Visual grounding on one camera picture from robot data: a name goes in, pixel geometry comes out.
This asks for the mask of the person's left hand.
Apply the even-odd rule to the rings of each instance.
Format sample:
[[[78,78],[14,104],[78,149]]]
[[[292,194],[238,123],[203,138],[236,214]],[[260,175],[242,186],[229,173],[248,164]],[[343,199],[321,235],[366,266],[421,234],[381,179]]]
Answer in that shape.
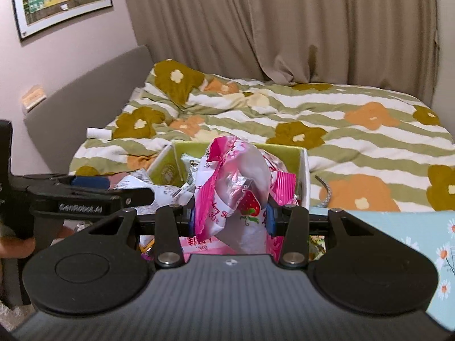
[[[74,234],[74,231],[61,223],[38,230],[40,239],[65,239]],[[7,226],[1,225],[1,258],[24,259],[36,251],[36,239],[20,239]]]

